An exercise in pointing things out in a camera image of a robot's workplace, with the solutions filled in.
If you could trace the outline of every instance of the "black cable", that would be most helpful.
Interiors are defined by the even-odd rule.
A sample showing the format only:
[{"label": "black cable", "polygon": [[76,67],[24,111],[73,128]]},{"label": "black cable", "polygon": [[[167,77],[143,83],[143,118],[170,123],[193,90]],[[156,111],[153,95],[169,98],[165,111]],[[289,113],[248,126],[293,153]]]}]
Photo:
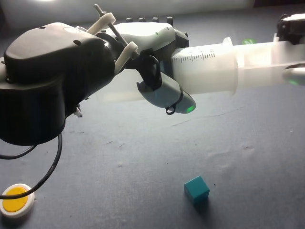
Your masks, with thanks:
[{"label": "black cable", "polygon": [[33,149],[35,149],[36,146],[37,145],[31,146],[30,148],[28,148],[27,150],[25,150],[21,154],[17,154],[17,155],[13,155],[13,156],[0,154],[0,159],[2,159],[2,160],[14,160],[14,159],[20,158],[20,157],[22,157],[24,155],[27,155],[29,152],[31,152]]},{"label": "black cable", "polygon": [[50,169],[48,170],[47,174],[37,183],[37,185],[35,185],[29,191],[26,191],[24,193],[17,194],[17,195],[0,195],[0,199],[19,199],[22,197],[26,197],[26,196],[32,194],[33,192],[35,192],[37,189],[39,189],[44,184],[44,182],[47,181],[47,179],[51,176],[51,174],[54,172],[55,167],[57,166],[57,163],[61,157],[61,150],[62,150],[62,136],[61,136],[61,134],[59,134],[58,135],[57,154],[56,154],[54,162],[51,165]]}]

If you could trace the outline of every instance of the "cube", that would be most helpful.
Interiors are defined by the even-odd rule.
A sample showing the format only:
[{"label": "cube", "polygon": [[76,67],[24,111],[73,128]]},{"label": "cube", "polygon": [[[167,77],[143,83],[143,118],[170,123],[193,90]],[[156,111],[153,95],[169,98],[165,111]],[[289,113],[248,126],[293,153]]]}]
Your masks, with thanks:
[{"label": "cube", "polygon": [[193,205],[199,204],[203,200],[207,199],[210,193],[208,186],[201,176],[185,183],[184,191]]}]

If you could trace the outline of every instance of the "gray tabletop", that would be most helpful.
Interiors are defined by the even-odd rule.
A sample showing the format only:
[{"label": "gray tabletop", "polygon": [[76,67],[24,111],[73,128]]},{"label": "gray tabletop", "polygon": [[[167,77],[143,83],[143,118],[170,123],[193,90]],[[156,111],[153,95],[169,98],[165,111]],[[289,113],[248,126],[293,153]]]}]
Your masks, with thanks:
[{"label": "gray tabletop", "polygon": [[[303,9],[181,16],[175,23],[192,46],[225,36],[234,45],[267,42],[283,12]],[[304,228],[304,96],[305,88],[292,85],[201,94],[194,112],[167,116],[146,101],[102,104],[93,95],[81,103],[83,118],[67,119],[61,160],[35,193],[31,214],[1,218],[0,228]],[[35,185],[56,147],[54,139],[0,161],[1,190]],[[0,142],[0,149],[23,148]],[[196,176],[211,190],[200,210],[183,192]]]}]

